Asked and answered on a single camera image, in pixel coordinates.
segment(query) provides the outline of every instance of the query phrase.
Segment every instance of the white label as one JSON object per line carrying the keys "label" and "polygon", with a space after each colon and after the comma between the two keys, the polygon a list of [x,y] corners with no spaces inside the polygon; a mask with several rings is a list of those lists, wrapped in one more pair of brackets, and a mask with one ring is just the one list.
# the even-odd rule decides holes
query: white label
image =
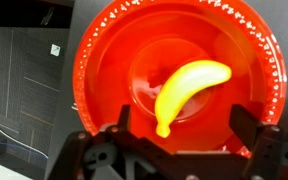
{"label": "white label", "polygon": [[51,54],[54,55],[54,56],[59,56],[60,52],[61,52],[61,47],[59,47],[59,46],[57,46],[55,44],[52,44]]}

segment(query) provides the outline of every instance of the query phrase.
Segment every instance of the yellow banana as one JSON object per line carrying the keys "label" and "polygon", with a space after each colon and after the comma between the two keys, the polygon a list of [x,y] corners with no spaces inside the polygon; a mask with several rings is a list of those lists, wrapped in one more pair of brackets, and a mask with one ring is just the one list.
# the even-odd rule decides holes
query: yellow banana
{"label": "yellow banana", "polygon": [[231,76],[228,66],[211,60],[194,61],[178,69],[163,85],[155,101],[157,135],[163,138],[169,136],[169,125],[194,94],[226,82]]}

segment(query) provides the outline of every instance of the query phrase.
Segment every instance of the plastic banana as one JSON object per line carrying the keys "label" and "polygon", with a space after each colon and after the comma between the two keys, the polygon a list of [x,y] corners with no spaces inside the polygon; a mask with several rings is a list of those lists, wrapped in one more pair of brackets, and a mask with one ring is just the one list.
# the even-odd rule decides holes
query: plastic banana
{"label": "plastic banana", "polygon": [[169,136],[169,125],[194,94],[226,82],[231,76],[228,66],[212,60],[194,61],[178,69],[163,85],[155,101],[157,135]]}

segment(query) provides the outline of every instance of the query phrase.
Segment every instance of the tile grout line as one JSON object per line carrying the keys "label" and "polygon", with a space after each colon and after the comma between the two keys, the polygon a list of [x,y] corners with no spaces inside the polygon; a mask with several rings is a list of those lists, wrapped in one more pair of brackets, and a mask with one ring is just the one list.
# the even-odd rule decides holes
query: tile grout line
{"label": "tile grout line", "polygon": [[[35,135],[35,129],[32,129],[32,137],[31,137],[31,143],[30,143],[31,147],[33,147],[34,135]],[[32,151],[30,150],[28,154],[28,162],[31,162],[31,155],[32,155]]]}
{"label": "tile grout line", "polygon": [[5,117],[8,116],[8,103],[10,97],[10,83],[11,83],[11,68],[12,68],[12,56],[13,56],[13,37],[14,36],[14,29],[12,28],[12,36],[11,36],[11,52],[10,52],[10,64],[8,68],[8,82],[7,82],[7,96],[6,96],[6,112]]}
{"label": "tile grout line", "polygon": [[49,86],[47,86],[47,85],[45,85],[45,84],[39,83],[39,82],[37,82],[37,81],[34,81],[33,79],[30,79],[30,78],[28,78],[28,77],[24,77],[24,79],[29,80],[29,81],[31,81],[31,82],[34,82],[34,83],[36,83],[36,84],[39,84],[39,85],[41,85],[41,86],[44,86],[44,87],[46,87],[46,88],[49,88],[49,89],[51,89],[51,90],[53,90],[53,91],[60,92],[60,91],[57,90],[57,89],[54,89],[54,88],[49,87]]}
{"label": "tile grout line", "polygon": [[10,130],[10,131],[13,131],[13,132],[15,132],[16,134],[19,133],[18,131],[14,130],[14,129],[12,129],[12,128],[9,128],[9,127],[7,127],[7,126],[1,124],[1,123],[0,123],[0,126],[4,127],[5,129],[8,129],[8,130]]}
{"label": "tile grout line", "polygon": [[40,118],[38,118],[38,117],[36,117],[36,116],[33,116],[33,115],[31,115],[31,114],[29,114],[29,113],[27,113],[27,112],[24,112],[24,111],[21,110],[20,113],[23,114],[23,115],[29,116],[29,117],[33,118],[34,120],[37,120],[37,121],[39,121],[39,122],[41,122],[41,123],[44,123],[44,124],[46,124],[46,125],[48,125],[48,126],[53,127],[53,124],[51,124],[50,122],[47,122],[47,121],[45,121],[45,120],[42,120],[42,119],[40,119]]}

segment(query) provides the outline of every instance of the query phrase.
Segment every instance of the banana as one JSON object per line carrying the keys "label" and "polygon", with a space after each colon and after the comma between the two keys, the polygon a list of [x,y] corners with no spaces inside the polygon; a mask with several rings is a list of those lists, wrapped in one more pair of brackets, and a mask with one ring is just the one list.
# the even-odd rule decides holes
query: banana
{"label": "banana", "polygon": [[228,81],[231,69],[212,60],[199,60],[179,68],[163,85],[155,101],[158,122],[156,134],[166,138],[171,133],[169,125],[184,104],[197,92]]}

